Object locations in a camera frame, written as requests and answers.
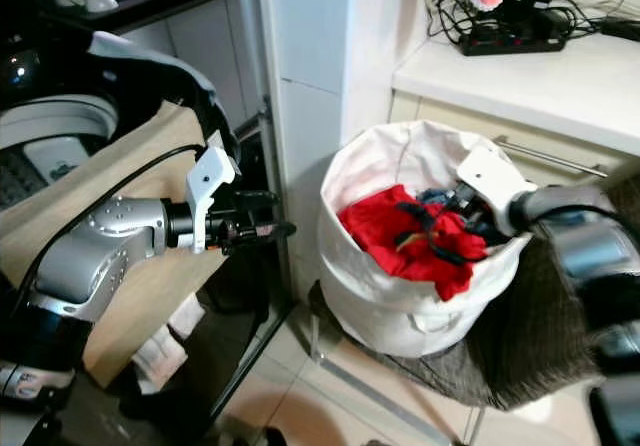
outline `red cloth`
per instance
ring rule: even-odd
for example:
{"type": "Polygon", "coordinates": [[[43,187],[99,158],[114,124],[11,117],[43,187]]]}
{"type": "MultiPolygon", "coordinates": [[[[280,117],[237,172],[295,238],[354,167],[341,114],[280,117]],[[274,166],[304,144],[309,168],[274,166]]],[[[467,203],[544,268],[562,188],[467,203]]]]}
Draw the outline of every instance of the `red cloth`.
{"type": "MultiPolygon", "coordinates": [[[[404,232],[423,233],[420,221],[410,213],[396,208],[398,203],[413,203],[424,207],[431,216],[442,209],[441,204],[422,205],[409,196],[404,186],[396,185],[347,206],[338,218],[363,251],[389,275],[411,281],[433,281],[442,300],[469,289],[473,265],[457,266],[436,257],[425,238],[417,239],[397,250],[395,238],[404,232]]],[[[433,228],[434,243],[440,248],[465,257],[485,254],[485,242],[464,230],[462,219],[452,212],[443,213],[433,228]]]]}

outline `tiled floor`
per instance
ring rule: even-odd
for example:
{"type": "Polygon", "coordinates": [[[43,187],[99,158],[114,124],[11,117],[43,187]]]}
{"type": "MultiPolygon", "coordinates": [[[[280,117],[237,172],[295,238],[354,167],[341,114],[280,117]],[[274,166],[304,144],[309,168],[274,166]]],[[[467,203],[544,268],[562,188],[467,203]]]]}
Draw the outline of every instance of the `tiled floor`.
{"type": "MultiPolygon", "coordinates": [[[[217,429],[260,443],[260,430],[279,428],[289,446],[360,446],[372,439],[394,446],[436,444],[406,414],[462,438],[470,408],[440,396],[371,360],[335,332],[323,330],[333,364],[373,387],[404,412],[394,414],[308,358],[308,313],[298,307],[240,385],[217,429]]],[[[488,410],[477,446],[595,446],[582,391],[574,385],[508,414],[488,410]]]]}

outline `cabinet handle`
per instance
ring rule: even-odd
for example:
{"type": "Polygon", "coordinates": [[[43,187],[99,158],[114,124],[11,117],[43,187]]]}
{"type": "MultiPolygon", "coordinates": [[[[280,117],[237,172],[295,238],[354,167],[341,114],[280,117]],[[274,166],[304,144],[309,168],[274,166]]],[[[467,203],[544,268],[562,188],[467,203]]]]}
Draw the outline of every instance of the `cabinet handle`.
{"type": "Polygon", "coordinates": [[[522,154],[527,154],[529,156],[533,156],[534,158],[542,159],[550,163],[560,164],[561,166],[576,169],[578,171],[582,171],[583,173],[593,174],[594,176],[599,176],[600,178],[608,177],[608,174],[606,173],[606,171],[604,171],[604,167],[600,164],[596,164],[595,166],[590,168],[589,166],[584,166],[579,163],[567,161],[566,159],[558,158],[557,156],[552,156],[547,153],[542,153],[540,151],[536,151],[535,149],[530,149],[525,146],[520,146],[519,144],[510,143],[509,138],[504,134],[495,138],[493,142],[501,148],[510,149],[511,151],[517,151],[522,154]]]}

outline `gray fabric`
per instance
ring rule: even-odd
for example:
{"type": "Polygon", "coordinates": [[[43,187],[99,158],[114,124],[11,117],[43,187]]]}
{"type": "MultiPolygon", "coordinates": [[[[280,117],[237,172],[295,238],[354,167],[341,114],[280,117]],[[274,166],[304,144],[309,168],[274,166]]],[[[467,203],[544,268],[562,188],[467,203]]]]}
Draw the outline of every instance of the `gray fabric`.
{"type": "MultiPolygon", "coordinates": [[[[640,218],[640,175],[608,193],[620,213],[633,222],[640,218]]],[[[339,328],[319,285],[309,300],[316,314],[339,328]]],[[[534,240],[521,255],[513,283],[450,349],[409,359],[379,354],[353,341],[378,361],[445,396],[470,406],[508,410],[597,373],[593,339],[549,251],[534,240]]]]}

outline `washing machine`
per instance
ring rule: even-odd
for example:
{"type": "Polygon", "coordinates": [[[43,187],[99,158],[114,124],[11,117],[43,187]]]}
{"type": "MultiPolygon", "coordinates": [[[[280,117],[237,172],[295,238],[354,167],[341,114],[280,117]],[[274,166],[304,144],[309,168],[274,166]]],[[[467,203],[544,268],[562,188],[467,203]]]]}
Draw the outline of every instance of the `washing machine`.
{"type": "Polygon", "coordinates": [[[0,211],[144,124],[163,100],[192,108],[205,138],[238,144],[215,89],[186,63],[0,0],[0,211]]]}

